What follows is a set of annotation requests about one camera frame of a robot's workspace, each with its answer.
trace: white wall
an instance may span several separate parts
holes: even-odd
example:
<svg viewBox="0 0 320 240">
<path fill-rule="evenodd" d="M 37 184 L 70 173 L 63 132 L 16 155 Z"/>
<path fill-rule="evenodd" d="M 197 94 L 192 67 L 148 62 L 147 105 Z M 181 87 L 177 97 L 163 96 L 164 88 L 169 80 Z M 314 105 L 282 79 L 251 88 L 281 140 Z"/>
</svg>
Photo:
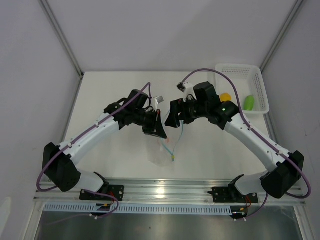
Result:
<svg viewBox="0 0 320 240">
<path fill-rule="evenodd" d="M 2 234 L 25 229 L 44 146 L 62 137 L 78 77 L 36 0 L 0 7 L 0 202 L 12 197 Z"/>
<path fill-rule="evenodd" d="M 320 1 L 308 0 L 263 73 L 279 141 L 304 154 L 312 185 L 306 200 L 317 237 L 320 230 Z"/>
<path fill-rule="evenodd" d="M 87 71 L 260 66 L 295 0 L 49 0 Z"/>
</svg>

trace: robotic arm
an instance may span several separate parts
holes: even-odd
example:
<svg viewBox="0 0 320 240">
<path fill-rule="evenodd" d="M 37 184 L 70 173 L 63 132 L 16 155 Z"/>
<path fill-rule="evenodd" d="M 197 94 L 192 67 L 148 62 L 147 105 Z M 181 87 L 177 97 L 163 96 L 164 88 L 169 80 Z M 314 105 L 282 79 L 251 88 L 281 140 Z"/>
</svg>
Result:
<svg viewBox="0 0 320 240">
<path fill-rule="evenodd" d="M 103 192 L 108 188 L 108 182 L 98 173 L 79 170 L 76 165 L 85 154 L 90 151 L 102 139 L 120 131 L 124 126 L 136 124 L 142 126 L 146 135 L 159 138 L 167 138 L 161 122 L 161 111 L 158 104 L 163 102 L 162 97 L 150 99 L 147 94 L 133 90 L 128 98 L 122 98 L 118 102 L 110 104 L 104 109 L 103 114 L 88 127 L 83 133 L 74 136 L 70 140 L 55 145 L 52 142 L 44 148 L 42 167 L 61 152 L 45 170 L 44 174 L 62 191 L 67 192 L 72 188 L 80 188 L 92 192 Z M 143 108 L 147 100 L 150 104 Z M 123 110 L 106 119 L 120 107 L 129 103 Z"/>
<path fill-rule="evenodd" d="M 185 93 L 185 98 L 170 103 L 166 126 L 178 128 L 180 121 L 190 124 L 197 118 L 207 118 L 210 123 L 241 141 L 266 168 L 266 171 L 254 175 L 240 175 L 228 185 L 229 194 L 234 201 L 250 193 L 260 192 L 267 192 L 272 197 L 280 199 L 301 178 L 299 172 L 282 155 L 292 160 L 301 170 L 304 156 L 298 151 L 290 153 L 254 129 L 252 125 L 248 127 L 242 118 L 245 116 L 241 116 L 238 106 L 231 101 L 221 102 L 211 83 L 202 82 L 193 86 L 184 82 L 177 87 Z"/>
</svg>

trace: perforated metal strip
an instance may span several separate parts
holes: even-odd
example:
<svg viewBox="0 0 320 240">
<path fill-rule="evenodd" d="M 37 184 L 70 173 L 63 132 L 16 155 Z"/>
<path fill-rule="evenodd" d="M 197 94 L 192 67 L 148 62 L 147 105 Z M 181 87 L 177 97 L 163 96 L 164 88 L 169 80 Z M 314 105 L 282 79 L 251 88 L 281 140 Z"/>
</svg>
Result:
<svg viewBox="0 0 320 240">
<path fill-rule="evenodd" d="M 107 213 L 94 203 L 51 202 L 45 212 Z M 118 214 L 232 215 L 230 206 L 120 203 Z"/>
</svg>

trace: white plastic basket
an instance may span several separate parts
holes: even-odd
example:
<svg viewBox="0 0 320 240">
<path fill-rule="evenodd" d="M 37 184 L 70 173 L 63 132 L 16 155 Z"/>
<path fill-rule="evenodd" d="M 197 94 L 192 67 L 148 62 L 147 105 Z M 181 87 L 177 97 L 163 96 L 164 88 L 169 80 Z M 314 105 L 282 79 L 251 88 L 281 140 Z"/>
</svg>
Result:
<svg viewBox="0 0 320 240">
<path fill-rule="evenodd" d="M 235 85 L 243 108 L 245 99 L 249 95 L 254 97 L 252 111 L 243 111 L 245 114 L 266 114 L 269 112 L 267 92 L 260 68 L 246 64 L 217 64 L 215 70 L 229 77 Z M 235 92 L 230 83 L 219 74 L 215 74 L 217 94 L 228 93 L 232 102 L 237 104 Z"/>
</svg>

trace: metallic floor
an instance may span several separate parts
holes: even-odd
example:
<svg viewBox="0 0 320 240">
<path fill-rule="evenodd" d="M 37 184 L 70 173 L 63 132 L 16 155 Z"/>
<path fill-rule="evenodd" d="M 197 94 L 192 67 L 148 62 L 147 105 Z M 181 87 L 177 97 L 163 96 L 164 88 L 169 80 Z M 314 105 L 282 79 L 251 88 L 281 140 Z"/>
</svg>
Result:
<svg viewBox="0 0 320 240">
<path fill-rule="evenodd" d="M 44 212 L 35 239 L 302 240 L 293 207 L 265 207 L 247 222 L 234 222 L 229 216 L 118 213 L 99 220 L 79 216 L 47 225 L 76 214 Z"/>
</svg>

